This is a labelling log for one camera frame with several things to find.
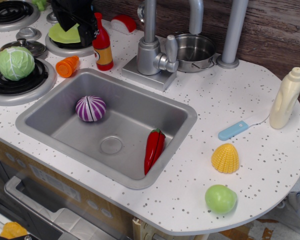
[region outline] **white bottle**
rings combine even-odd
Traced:
[[[283,128],[293,111],[300,94],[300,67],[294,67],[282,80],[280,89],[270,111],[270,125]]]

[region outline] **toy kitchen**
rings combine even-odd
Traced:
[[[185,2],[190,33],[167,38],[155,0],[135,13],[144,31],[91,0],[0,2],[0,215],[26,231],[9,239],[206,240],[284,199],[300,103],[274,127],[282,81],[236,57],[242,2],[222,54],[200,35],[202,0]]]

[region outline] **toy corn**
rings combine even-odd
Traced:
[[[219,146],[211,157],[212,165],[221,173],[233,173],[239,168],[239,155],[231,143]]]

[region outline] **toy chili pepper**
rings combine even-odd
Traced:
[[[155,164],[164,150],[166,136],[157,128],[152,130],[148,136],[145,147],[144,174]]]

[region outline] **apple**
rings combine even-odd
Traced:
[[[205,202],[207,206],[217,214],[230,212],[236,202],[237,194],[224,185],[213,185],[205,192]]]

